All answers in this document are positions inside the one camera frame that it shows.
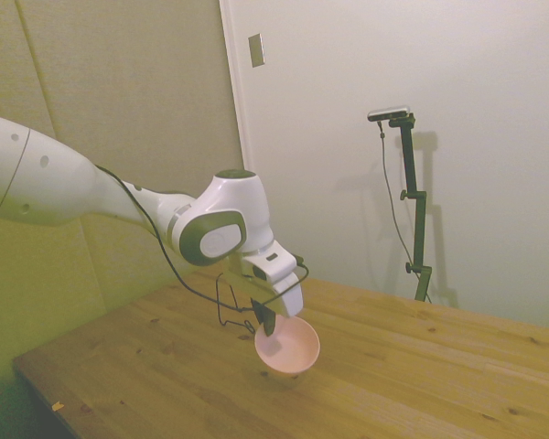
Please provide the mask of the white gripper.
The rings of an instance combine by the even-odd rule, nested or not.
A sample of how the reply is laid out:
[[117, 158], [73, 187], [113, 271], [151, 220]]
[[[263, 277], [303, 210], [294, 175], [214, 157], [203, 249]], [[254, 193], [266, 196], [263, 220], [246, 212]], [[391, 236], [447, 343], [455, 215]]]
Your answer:
[[290, 273], [274, 284], [260, 279], [253, 281], [251, 297], [256, 320], [259, 325], [263, 325], [268, 337], [275, 331], [276, 314], [296, 316], [304, 305], [299, 278], [295, 273]]

